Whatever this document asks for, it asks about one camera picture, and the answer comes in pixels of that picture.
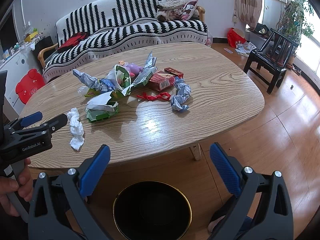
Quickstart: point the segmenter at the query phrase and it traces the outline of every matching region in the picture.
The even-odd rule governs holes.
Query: wood grain tabletop
[[[184,42],[134,49],[108,56],[77,68],[92,76],[105,77],[124,60],[143,66],[153,50],[158,70],[173,67],[184,73],[191,87],[190,106],[184,113],[173,111],[168,101],[144,101],[137,94],[157,94],[147,87],[133,90],[118,101],[119,113],[110,119],[89,123],[85,106],[88,101],[78,95],[83,84],[72,74],[61,77],[39,89],[28,101],[20,117],[37,111],[41,122],[77,107],[84,127],[84,145],[80,151],[71,148],[69,124],[52,135],[53,147],[31,157],[31,167],[63,169],[78,167],[92,157],[102,144],[111,150],[110,164],[121,164],[169,153],[189,147],[210,136],[229,130],[259,114],[264,98],[251,79],[233,62],[207,46]],[[176,89],[167,92],[174,94]]]

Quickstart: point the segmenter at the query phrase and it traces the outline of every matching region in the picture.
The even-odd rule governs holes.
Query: sofa
[[[197,7],[199,20],[158,22],[158,0],[97,0],[57,21],[58,43],[38,56],[46,83],[94,60],[123,51],[175,42],[206,44],[208,34],[204,9]],[[64,44],[73,34],[88,33],[77,46],[53,53],[44,52]]]

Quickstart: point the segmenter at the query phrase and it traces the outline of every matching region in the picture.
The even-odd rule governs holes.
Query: purple toy
[[[135,63],[129,63],[124,67],[127,71],[129,71],[130,76],[137,76],[143,70],[143,67],[139,67]]]

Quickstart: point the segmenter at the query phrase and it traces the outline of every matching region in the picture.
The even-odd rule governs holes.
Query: human hand
[[[29,202],[33,194],[33,179],[31,178],[31,173],[28,165],[31,164],[29,158],[24,160],[24,170],[20,173],[18,180],[19,184],[14,179],[9,179],[5,177],[0,177],[0,204],[3,206],[4,211],[11,216],[19,217],[19,213],[12,205],[7,197],[7,193],[18,191],[20,197],[25,201]]]

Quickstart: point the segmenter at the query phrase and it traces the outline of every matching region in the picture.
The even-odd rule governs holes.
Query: sofa armrest
[[[199,19],[204,23],[204,14],[205,14],[205,9],[201,6],[197,6],[197,10],[199,12]]]
[[[41,63],[42,68],[45,67],[45,61],[44,61],[44,58],[43,58],[43,54],[44,54],[45,52],[51,50],[51,49],[54,49],[54,48],[57,47],[57,46],[58,46],[58,43],[54,44],[54,45],[51,46],[51,47],[45,48],[45,49],[43,49],[43,50],[41,50],[41,51],[39,52],[38,59],[40,60],[40,63]]]

